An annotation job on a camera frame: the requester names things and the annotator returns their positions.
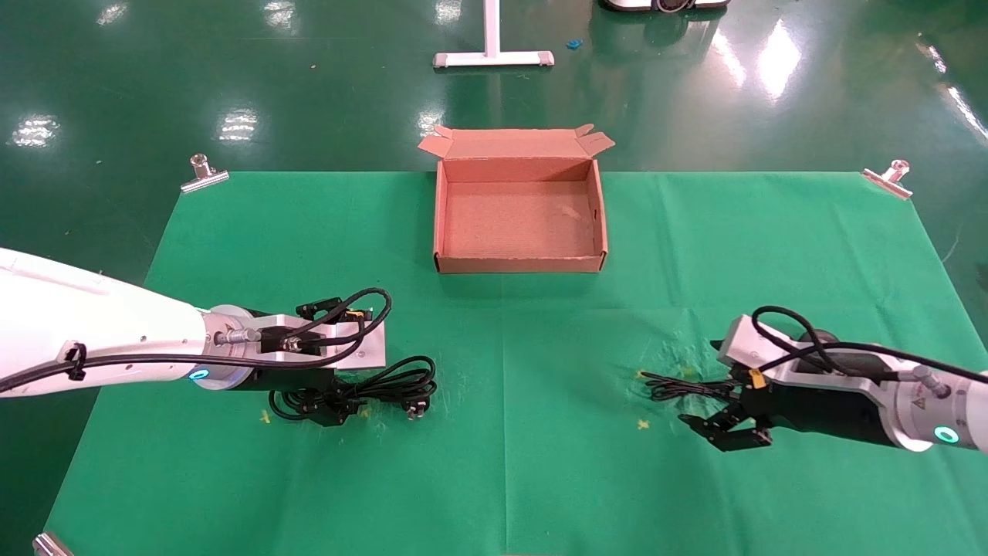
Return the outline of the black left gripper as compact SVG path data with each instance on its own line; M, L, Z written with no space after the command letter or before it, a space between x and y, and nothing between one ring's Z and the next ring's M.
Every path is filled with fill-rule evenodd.
M255 368L234 385L232 391L290 393L307 389L324 392L332 386L335 377L332 368ZM317 425L335 427L343 425L348 414L357 414L366 404L359 387L335 386L330 398L324 394L302 394L297 414Z

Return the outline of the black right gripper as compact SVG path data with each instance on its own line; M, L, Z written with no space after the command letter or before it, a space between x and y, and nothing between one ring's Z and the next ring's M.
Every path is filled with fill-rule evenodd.
M875 446L898 446L893 432L882 421L880 402L875 401L880 382L864 378L861 385L836 388L831 385L787 385L765 378L761 369L731 369L734 389L728 405L702 418L681 414L678 419L721 452L734 452L772 446L770 430L784 427L795 432L812 432L861 441ZM738 429L744 420L755 419L755 426Z

